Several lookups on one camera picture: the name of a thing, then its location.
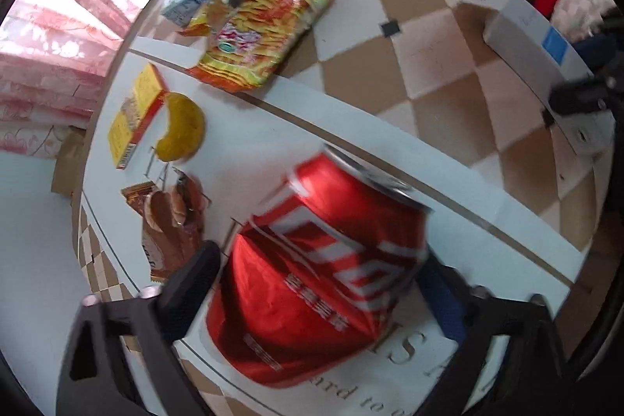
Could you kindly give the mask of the white blue milk carton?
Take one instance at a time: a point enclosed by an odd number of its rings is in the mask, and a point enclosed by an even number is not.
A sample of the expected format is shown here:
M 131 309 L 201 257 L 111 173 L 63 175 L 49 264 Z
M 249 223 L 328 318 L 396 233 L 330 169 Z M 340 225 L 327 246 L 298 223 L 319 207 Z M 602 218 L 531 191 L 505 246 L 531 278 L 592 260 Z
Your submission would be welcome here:
M 611 113 L 562 116 L 549 106 L 553 87 L 592 73 L 573 46 L 529 2 L 507 0 L 486 21 L 483 40 L 537 96 L 575 154 L 597 154 L 611 144 L 615 133 Z

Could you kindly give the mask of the brown snack wrapper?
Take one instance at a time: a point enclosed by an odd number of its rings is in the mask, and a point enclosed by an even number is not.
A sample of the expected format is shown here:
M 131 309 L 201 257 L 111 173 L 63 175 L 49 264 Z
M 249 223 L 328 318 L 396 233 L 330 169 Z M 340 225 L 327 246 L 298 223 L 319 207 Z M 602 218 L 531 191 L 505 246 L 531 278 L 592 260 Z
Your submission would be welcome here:
M 179 169 L 174 173 L 177 179 L 165 189 L 142 182 L 121 191 L 126 204 L 141 215 L 141 243 L 153 282 L 166 281 L 199 250 L 204 211 L 211 204 L 193 176 Z

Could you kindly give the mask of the crushed red soda can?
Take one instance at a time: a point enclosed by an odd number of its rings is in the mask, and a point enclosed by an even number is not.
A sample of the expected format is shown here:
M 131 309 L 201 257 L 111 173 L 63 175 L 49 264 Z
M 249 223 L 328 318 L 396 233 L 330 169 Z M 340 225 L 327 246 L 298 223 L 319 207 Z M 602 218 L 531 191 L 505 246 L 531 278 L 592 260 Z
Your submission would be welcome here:
M 224 359 L 286 388 L 373 345 L 428 256 L 431 211 L 412 192 L 332 147 L 287 173 L 234 238 L 208 305 Z

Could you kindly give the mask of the orange yellow snack bag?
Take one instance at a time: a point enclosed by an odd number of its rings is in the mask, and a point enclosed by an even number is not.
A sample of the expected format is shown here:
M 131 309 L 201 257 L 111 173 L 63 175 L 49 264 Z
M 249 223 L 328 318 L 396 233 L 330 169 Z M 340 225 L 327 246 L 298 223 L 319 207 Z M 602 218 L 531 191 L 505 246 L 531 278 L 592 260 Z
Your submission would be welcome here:
M 257 89 L 332 0 L 208 0 L 182 30 L 206 48 L 188 73 L 229 93 Z

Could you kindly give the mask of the checkered bed sheet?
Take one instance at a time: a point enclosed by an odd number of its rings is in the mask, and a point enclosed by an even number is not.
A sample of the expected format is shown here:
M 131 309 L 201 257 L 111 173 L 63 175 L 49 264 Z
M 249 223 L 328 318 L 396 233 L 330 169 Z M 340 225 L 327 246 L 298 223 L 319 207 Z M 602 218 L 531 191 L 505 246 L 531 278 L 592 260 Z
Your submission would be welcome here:
M 575 43 L 597 33 L 606 15 L 616 7 L 613 0 L 557 0 L 550 22 L 570 43 Z

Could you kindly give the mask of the brown paper bag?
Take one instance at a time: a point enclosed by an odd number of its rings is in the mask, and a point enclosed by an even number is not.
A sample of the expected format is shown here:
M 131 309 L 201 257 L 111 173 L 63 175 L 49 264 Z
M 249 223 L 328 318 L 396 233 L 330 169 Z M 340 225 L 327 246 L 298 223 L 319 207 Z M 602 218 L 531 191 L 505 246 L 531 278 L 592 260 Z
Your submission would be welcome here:
M 78 179 L 78 170 L 82 164 L 83 142 L 86 131 L 71 128 L 62 142 L 56 157 L 52 177 L 51 191 L 65 197 L 71 197 Z

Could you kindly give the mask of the yellow small box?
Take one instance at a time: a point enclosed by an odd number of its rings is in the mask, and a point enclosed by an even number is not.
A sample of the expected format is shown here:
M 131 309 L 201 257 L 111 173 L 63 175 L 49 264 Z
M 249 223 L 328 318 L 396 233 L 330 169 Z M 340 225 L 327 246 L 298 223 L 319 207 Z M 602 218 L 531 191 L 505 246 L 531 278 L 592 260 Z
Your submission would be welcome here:
M 152 63 L 147 63 L 135 78 L 108 132 L 109 150 L 116 169 L 127 168 L 149 124 L 162 108 L 166 93 L 161 73 Z

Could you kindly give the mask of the pink floral curtain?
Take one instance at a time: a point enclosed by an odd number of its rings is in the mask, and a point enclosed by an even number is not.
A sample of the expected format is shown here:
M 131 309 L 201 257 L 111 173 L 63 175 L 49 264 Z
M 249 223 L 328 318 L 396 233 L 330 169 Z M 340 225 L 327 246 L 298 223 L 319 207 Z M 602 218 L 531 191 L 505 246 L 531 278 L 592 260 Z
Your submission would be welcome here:
M 56 157 L 150 0 L 1 0 L 1 149 Z

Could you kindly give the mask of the checkered tablecloth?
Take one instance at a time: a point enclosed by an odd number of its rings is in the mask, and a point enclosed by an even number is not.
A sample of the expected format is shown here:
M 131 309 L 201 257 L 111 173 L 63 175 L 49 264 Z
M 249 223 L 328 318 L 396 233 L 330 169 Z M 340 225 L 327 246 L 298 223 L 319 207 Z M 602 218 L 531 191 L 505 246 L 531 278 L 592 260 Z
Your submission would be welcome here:
M 119 52 L 83 174 L 77 254 L 91 288 L 128 298 L 150 281 L 142 221 L 121 191 L 201 182 L 206 235 L 229 248 L 260 200 L 325 146 L 413 187 L 433 214 L 440 260 L 494 295 L 566 302 L 588 255 L 609 179 L 610 145 L 572 150 L 520 77 L 483 40 L 507 0 L 333 0 L 264 87 L 230 95 L 188 75 L 205 42 L 180 35 L 152 0 Z M 199 103 L 207 132 L 180 166 L 153 147 L 159 115 L 126 169 L 108 131 L 147 63 L 167 88 Z

